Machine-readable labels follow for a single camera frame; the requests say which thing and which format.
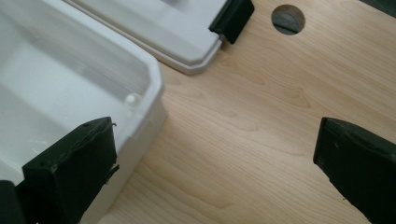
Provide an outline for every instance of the wooden board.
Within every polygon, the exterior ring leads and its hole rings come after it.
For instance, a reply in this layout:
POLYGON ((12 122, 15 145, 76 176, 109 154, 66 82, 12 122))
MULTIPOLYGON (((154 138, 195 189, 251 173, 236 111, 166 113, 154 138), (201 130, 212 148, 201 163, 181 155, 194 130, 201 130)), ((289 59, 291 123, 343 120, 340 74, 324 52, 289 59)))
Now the wooden board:
POLYGON ((396 20, 358 0, 253 3, 205 73, 163 66, 169 117, 101 224, 369 223, 312 160, 322 117, 396 143, 396 20), (273 27, 283 4, 301 33, 273 27))

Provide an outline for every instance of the black rubber corner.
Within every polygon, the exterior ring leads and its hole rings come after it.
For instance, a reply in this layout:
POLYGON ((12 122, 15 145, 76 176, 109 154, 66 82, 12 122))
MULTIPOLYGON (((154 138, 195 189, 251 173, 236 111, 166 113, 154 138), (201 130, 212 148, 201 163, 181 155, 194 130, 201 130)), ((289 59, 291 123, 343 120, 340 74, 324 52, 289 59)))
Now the black rubber corner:
POLYGON ((323 118, 314 163, 371 222, 396 223, 396 145, 339 119, 323 118))
POLYGON ((254 6, 250 0, 228 0, 209 27, 211 32, 223 35, 233 44, 242 33, 254 6))

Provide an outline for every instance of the white plastic lid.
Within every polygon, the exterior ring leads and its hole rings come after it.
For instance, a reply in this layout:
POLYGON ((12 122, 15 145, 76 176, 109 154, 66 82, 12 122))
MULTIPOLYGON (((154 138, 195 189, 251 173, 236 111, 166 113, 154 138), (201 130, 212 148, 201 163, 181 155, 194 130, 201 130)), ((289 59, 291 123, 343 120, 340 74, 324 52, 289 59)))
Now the white plastic lid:
POLYGON ((65 0, 186 74, 204 71, 219 49, 209 26, 226 0, 65 0))

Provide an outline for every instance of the light wood grain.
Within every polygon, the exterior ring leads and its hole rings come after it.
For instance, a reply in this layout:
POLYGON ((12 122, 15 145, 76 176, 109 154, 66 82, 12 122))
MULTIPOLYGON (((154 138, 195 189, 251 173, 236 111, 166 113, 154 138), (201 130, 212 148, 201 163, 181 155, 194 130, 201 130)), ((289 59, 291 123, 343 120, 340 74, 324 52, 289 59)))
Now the light wood grain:
POLYGON ((187 77, 106 223, 368 223, 312 162, 322 117, 396 143, 396 20, 357 0, 253 1, 234 46, 187 77), (279 33, 283 4, 306 17, 279 33))

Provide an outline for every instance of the white plastic tray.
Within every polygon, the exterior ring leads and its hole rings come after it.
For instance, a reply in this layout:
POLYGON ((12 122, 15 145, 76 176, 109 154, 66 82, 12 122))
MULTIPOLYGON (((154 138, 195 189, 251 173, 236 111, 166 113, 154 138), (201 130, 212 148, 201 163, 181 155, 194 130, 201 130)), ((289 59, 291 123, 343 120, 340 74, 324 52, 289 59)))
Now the white plastic tray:
POLYGON ((0 0, 0 179, 79 124, 110 116, 120 170, 83 223, 113 203, 166 113, 157 61, 103 24, 53 0, 0 0))
POLYGON ((209 26, 226 0, 64 1, 188 75, 203 72, 221 46, 209 26))

